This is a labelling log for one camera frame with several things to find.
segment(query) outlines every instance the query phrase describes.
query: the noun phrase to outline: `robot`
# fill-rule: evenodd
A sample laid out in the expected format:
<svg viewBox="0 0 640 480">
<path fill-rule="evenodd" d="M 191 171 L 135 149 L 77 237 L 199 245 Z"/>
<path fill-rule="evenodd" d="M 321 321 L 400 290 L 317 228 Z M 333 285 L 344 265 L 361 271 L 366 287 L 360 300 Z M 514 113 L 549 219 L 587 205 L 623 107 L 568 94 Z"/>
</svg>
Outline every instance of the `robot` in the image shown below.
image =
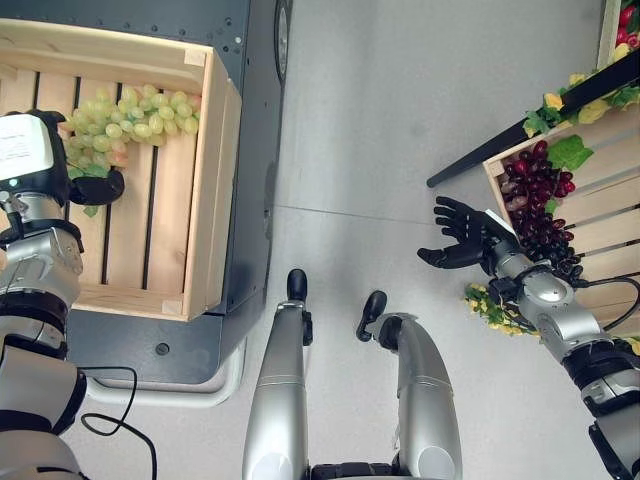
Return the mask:
<svg viewBox="0 0 640 480">
<path fill-rule="evenodd" d="M 65 219 L 68 201 L 106 204 L 124 189 L 117 171 L 70 181 L 57 135 L 61 115 L 33 110 L 0 117 L 0 204 L 10 228 L 0 234 L 7 265 L 0 275 L 0 479 L 86 477 L 59 438 L 74 422 L 86 391 L 83 372 L 65 361 L 65 323 L 78 298 L 83 251 Z M 542 342 L 580 389 L 596 417 L 589 428 L 612 477 L 640 479 L 640 362 L 574 300 L 573 288 L 548 265 L 533 264 L 516 237 L 485 212 L 439 197 L 443 233 L 456 245 L 421 249 L 437 268 L 479 263 L 497 278 Z M 406 314 L 386 314 L 386 295 L 367 301 L 357 337 L 399 358 L 400 451 L 391 464 L 310 468 L 303 347 L 313 341 L 307 279 L 293 270 L 288 300 L 278 306 L 256 386 L 243 462 L 244 480 L 414 478 L 459 480 L 462 459 L 446 367 L 427 332 Z"/>
</svg>

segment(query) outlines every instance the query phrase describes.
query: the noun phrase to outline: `black cable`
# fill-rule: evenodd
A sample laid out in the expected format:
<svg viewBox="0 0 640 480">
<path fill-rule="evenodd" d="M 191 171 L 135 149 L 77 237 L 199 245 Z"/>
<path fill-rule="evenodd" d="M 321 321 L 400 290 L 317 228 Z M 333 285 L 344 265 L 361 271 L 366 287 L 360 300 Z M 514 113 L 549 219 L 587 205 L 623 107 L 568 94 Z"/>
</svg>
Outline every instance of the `black cable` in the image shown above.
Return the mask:
<svg viewBox="0 0 640 480">
<path fill-rule="evenodd" d="M 592 282 L 589 281 L 583 281 L 580 282 L 577 285 L 577 288 L 589 288 L 589 287 L 595 287 L 597 285 L 605 285 L 608 283 L 628 283 L 630 285 L 633 285 L 634 287 L 636 287 L 636 301 L 633 302 L 633 305 L 631 305 L 631 308 L 629 308 L 629 310 L 627 310 L 625 313 L 623 313 L 622 315 L 620 315 L 620 317 L 618 317 L 616 320 L 614 320 L 613 322 L 605 325 L 603 327 L 604 331 L 609 331 L 613 328 L 616 328 L 617 326 L 621 325 L 624 321 L 626 321 L 631 315 L 633 315 L 636 310 L 638 310 L 638 308 L 640 308 L 640 283 L 638 283 L 636 280 L 634 280 L 633 278 L 630 278 L 626 275 L 619 275 L 617 277 L 611 277 L 611 278 L 603 278 L 601 280 L 594 280 Z"/>
<path fill-rule="evenodd" d="M 142 440 L 144 443 L 147 444 L 147 447 L 149 447 L 149 452 L 151 454 L 151 479 L 156 480 L 158 477 L 158 459 L 156 455 L 155 445 L 153 444 L 151 439 L 147 437 L 144 433 L 142 433 L 140 430 L 132 427 L 131 425 L 125 422 L 127 415 L 129 415 L 129 411 L 131 410 L 131 406 L 133 405 L 133 400 L 135 399 L 136 392 L 138 390 L 138 373 L 131 367 L 120 367 L 120 366 L 78 367 L 78 368 L 79 370 L 125 370 L 128 372 L 131 372 L 133 376 L 133 387 L 131 388 L 131 397 L 129 398 L 129 403 L 127 404 L 127 408 L 125 408 L 124 413 L 122 414 L 122 417 L 117 419 L 114 417 L 110 417 L 108 415 L 103 415 L 101 413 L 85 413 L 80 417 L 80 422 L 82 422 L 82 425 L 84 425 L 84 427 L 87 430 L 89 430 L 91 433 L 95 433 L 96 435 L 100 435 L 101 437 L 110 437 L 114 435 L 118 430 L 120 430 L 120 427 L 123 427 L 125 430 L 128 430 L 129 432 L 137 436 L 140 440 Z M 90 425 L 89 422 L 87 421 L 88 418 L 97 418 L 105 422 L 114 423 L 116 426 L 110 432 L 104 432 Z"/>
</svg>

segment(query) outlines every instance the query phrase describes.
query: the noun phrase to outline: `black bar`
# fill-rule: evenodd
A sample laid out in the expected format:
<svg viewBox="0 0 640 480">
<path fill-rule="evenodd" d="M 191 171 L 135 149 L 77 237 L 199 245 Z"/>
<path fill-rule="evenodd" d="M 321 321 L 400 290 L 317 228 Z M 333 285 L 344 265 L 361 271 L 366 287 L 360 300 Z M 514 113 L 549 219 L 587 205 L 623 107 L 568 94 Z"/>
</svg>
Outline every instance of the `black bar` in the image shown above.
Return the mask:
<svg viewBox="0 0 640 480">
<path fill-rule="evenodd" d="M 640 50 L 635 50 L 562 95 L 564 107 L 562 107 L 561 112 L 563 114 L 575 112 L 587 103 L 633 82 L 639 77 Z M 522 125 L 525 120 L 526 118 L 523 118 L 515 125 L 436 173 L 427 180 L 427 186 L 433 188 L 439 183 L 455 177 L 481 164 L 486 159 L 527 140 L 528 137 Z"/>
</svg>

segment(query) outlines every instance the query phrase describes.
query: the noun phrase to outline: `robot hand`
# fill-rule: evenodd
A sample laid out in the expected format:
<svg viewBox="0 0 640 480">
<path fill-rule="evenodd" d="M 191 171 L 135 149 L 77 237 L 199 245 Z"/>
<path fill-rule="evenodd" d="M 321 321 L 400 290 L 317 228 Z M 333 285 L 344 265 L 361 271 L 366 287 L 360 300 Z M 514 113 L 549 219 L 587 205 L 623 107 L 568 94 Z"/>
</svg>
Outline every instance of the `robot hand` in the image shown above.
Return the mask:
<svg viewBox="0 0 640 480">
<path fill-rule="evenodd" d="M 496 245 L 503 243 L 507 251 L 520 250 L 516 236 L 487 213 L 448 197 L 437 197 L 436 203 L 441 205 L 433 209 L 438 215 L 436 224 L 442 225 L 442 233 L 455 238 L 458 244 L 441 250 L 418 250 L 418 256 L 429 265 L 451 269 L 479 263 L 488 275 L 493 275 Z"/>
</svg>

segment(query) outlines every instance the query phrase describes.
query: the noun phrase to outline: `gray floor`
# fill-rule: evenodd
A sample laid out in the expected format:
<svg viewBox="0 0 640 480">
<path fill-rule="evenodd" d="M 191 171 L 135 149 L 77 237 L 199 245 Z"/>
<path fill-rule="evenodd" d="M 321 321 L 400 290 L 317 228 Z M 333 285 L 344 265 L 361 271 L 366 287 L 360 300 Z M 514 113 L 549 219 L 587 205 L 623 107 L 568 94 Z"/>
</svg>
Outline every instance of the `gray floor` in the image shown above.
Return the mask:
<svg viewBox="0 0 640 480">
<path fill-rule="evenodd" d="M 607 478 L 590 416 L 563 369 L 533 338 L 489 330 L 460 301 L 479 269 L 418 261 L 444 245 L 437 194 L 494 202 L 481 170 L 427 190 L 424 180 L 511 125 L 573 71 L 595 65 L 599 0 L 296 0 L 285 99 L 274 251 L 265 319 L 245 381 L 206 411 L 134 408 L 156 443 L 160 478 L 238 479 L 251 396 L 270 318 L 293 266 L 310 281 L 312 463 L 390 461 L 396 359 L 356 341 L 374 288 L 418 315 L 456 392 L 465 478 Z M 118 410 L 91 401 L 85 410 Z M 95 479 L 147 478 L 148 454 L 122 433 L 65 436 Z"/>
</svg>

